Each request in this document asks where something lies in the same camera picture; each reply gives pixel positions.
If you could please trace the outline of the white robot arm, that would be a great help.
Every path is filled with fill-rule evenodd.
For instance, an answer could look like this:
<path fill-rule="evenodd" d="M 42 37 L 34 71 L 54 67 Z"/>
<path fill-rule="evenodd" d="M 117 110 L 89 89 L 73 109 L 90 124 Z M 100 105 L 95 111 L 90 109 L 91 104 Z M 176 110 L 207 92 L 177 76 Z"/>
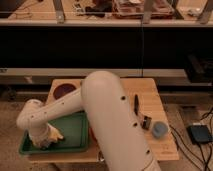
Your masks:
<path fill-rule="evenodd" d="M 109 171 L 161 171 L 120 78 L 108 71 L 89 74 L 75 91 L 44 105 L 25 103 L 16 124 L 40 145 L 51 120 L 85 111 Z"/>

